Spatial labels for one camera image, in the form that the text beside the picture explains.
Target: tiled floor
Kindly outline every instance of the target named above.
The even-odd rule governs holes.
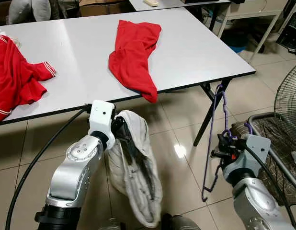
[[[255,57],[252,65],[257,73],[235,79],[229,85],[230,124],[243,121],[252,114],[273,110],[277,87],[296,64],[296,56],[277,45],[274,42],[276,38],[277,34],[271,35],[265,53]],[[252,51],[253,47],[250,46],[241,56],[248,59]],[[243,225],[233,209],[232,188],[222,176],[214,192],[206,193],[207,203],[201,201],[208,130],[198,147],[193,147],[192,142],[209,103],[201,88],[192,87],[161,94],[156,104],[149,104],[139,98],[117,103],[117,108],[132,110],[148,122],[151,145],[163,186],[163,212],[184,214],[202,230],[242,230]],[[74,112],[0,126],[0,230],[4,228],[17,180],[54,131],[72,114]],[[219,108],[212,146],[217,143],[216,133],[224,128],[223,117]],[[86,118],[86,115],[82,115],[65,130],[34,167],[17,200],[12,230],[36,229],[34,215],[44,205],[52,173],[64,159],[65,149],[87,132]],[[184,155],[178,154],[176,149],[184,150]],[[208,168],[209,183],[216,166],[217,160],[212,160]],[[125,222],[130,230],[141,228],[128,199],[112,187],[107,174],[107,162],[104,159],[91,180],[78,229],[98,229],[110,217]]]

